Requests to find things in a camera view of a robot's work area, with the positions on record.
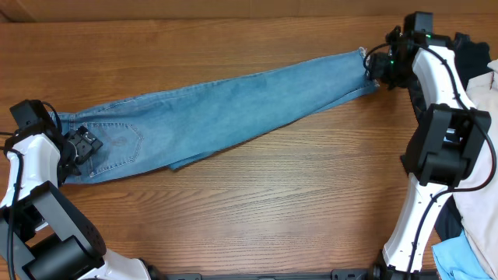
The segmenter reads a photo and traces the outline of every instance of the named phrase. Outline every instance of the blue cloth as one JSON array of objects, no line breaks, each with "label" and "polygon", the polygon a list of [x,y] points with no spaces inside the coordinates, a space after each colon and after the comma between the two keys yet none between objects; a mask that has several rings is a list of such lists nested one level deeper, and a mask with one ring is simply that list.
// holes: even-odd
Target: blue cloth
[{"label": "blue cloth", "polygon": [[434,245],[433,255],[443,280],[491,280],[477,261],[463,230],[459,237]]},{"label": "blue cloth", "polygon": [[68,183],[98,183],[182,167],[309,114],[372,93],[363,50],[59,114],[63,133],[84,125],[103,147]]}]

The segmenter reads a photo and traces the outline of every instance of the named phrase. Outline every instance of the white cloth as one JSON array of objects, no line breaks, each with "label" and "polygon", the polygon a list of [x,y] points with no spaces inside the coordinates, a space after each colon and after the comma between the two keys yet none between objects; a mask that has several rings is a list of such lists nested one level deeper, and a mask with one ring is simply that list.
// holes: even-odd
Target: white cloth
[{"label": "white cloth", "polygon": [[[490,62],[488,67],[493,72],[471,79],[466,93],[477,109],[491,114],[488,134],[498,149],[498,60]],[[491,154],[484,143],[472,174],[459,188],[477,187],[486,180],[490,170]],[[475,256],[485,272],[498,279],[498,174],[482,190],[455,193],[454,200]]]}]

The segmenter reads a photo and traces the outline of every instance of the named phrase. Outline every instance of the jeans back pocket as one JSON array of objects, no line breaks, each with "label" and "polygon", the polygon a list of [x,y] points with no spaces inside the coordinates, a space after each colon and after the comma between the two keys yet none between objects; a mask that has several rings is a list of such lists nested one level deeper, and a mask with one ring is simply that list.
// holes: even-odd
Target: jeans back pocket
[{"label": "jeans back pocket", "polygon": [[110,122],[86,122],[83,125],[103,143],[89,158],[90,177],[133,162],[139,155],[143,136],[134,125]]}]

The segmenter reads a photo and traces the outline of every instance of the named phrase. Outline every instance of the black metal base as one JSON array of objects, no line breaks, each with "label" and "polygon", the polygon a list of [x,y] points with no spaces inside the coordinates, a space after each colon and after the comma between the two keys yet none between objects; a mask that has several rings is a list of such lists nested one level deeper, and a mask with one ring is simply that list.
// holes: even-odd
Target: black metal base
[{"label": "black metal base", "polygon": [[282,273],[265,275],[166,275],[167,280],[366,280],[368,269],[335,269],[330,273]]},{"label": "black metal base", "polygon": [[[181,274],[165,275],[165,280],[402,280],[404,272],[379,273],[372,275],[370,269],[334,269],[330,273],[282,273],[265,275],[206,275]],[[436,271],[412,273],[411,280],[438,280]]]}]

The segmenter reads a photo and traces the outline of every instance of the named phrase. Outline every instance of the wooden table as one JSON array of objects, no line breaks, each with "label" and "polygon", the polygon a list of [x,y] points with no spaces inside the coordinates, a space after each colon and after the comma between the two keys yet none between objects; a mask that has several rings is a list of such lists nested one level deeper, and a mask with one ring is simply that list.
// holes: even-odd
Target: wooden table
[{"label": "wooden table", "polygon": [[[76,112],[373,47],[402,20],[0,24],[0,131],[16,128],[9,108],[23,99]],[[494,15],[436,15],[434,26],[470,33],[498,55]],[[109,248],[167,273],[366,268],[398,219],[408,184],[398,157],[415,128],[408,93],[383,88],[177,172],[62,190]],[[2,157],[3,186],[8,170]],[[437,242],[433,234],[430,243]],[[429,247],[424,265],[434,268]],[[0,270],[7,279],[4,261]]]}]

